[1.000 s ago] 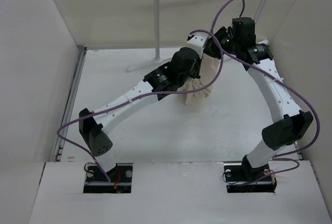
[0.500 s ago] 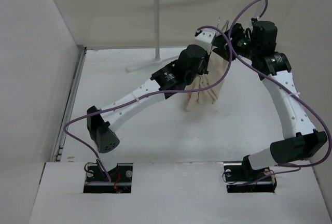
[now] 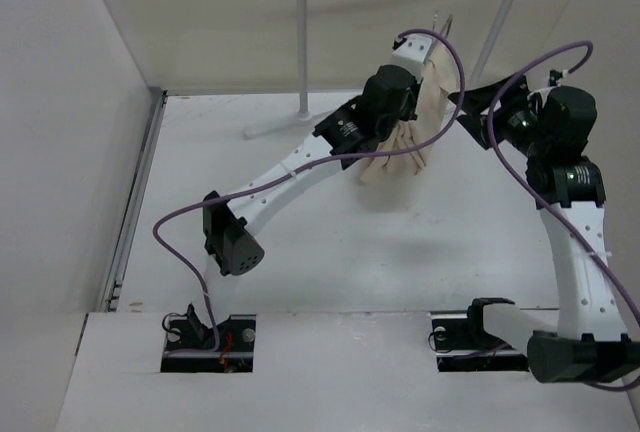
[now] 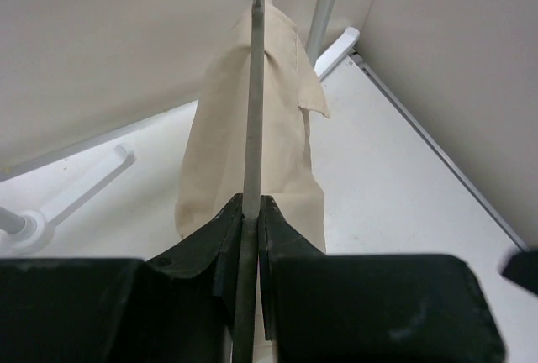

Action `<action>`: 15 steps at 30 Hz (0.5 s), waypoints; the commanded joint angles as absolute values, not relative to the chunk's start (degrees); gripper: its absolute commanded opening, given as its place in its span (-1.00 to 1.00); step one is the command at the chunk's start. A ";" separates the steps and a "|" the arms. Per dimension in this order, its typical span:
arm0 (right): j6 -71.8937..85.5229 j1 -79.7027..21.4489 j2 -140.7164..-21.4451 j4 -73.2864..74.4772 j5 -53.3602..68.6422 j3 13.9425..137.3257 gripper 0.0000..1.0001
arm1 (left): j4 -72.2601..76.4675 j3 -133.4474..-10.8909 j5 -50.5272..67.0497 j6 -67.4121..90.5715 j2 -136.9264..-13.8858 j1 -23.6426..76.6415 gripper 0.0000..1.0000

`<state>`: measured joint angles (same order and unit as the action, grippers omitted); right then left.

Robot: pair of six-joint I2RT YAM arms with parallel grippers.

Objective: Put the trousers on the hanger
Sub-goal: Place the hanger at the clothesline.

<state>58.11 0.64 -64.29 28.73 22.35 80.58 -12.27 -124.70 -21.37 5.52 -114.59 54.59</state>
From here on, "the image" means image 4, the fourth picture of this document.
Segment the beige trousers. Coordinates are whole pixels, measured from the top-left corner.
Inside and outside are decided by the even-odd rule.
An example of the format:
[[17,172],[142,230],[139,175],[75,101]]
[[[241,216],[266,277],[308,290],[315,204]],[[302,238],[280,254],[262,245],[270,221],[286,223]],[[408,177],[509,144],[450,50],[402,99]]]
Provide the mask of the beige trousers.
[[296,24],[266,0],[240,17],[204,76],[180,170],[177,232],[194,233],[237,193],[261,194],[324,250],[311,113],[329,113],[323,88]]

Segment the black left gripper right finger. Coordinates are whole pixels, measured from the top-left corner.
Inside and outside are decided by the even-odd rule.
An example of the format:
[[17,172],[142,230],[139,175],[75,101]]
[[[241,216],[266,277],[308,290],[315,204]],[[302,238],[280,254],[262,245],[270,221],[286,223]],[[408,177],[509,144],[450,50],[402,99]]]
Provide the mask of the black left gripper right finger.
[[265,340],[274,340],[276,332],[272,304],[276,291],[271,279],[273,263],[284,257],[319,257],[325,253],[287,222],[272,196],[261,197],[259,218],[258,261],[262,317]]

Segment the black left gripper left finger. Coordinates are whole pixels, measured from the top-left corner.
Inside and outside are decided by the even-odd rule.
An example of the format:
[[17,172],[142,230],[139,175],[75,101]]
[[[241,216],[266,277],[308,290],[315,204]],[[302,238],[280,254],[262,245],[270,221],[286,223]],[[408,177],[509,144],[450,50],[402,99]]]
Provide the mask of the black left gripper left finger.
[[223,321],[234,326],[243,197],[235,194],[204,226],[148,260],[158,271],[191,280],[210,270],[209,289]]

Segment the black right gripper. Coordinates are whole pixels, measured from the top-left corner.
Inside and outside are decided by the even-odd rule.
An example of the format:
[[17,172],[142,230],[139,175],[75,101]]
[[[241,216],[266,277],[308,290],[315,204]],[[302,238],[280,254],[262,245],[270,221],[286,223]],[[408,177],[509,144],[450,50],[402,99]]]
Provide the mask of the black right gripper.
[[515,285],[538,295],[538,250],[520,250],[508,256],[502,264],[500,274]]

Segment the grey wire hanger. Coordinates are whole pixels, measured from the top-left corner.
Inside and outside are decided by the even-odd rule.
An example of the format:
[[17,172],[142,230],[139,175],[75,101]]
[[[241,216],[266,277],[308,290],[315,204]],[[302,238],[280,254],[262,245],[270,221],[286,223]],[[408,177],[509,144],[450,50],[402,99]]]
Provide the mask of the grey wire hanger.
[[235,299],[232,361],[251,362],[256,321],[258,216],[261,204],[261,162],[265,66],[265,1],[252,0],[250,82],[245,139],[243,221]]

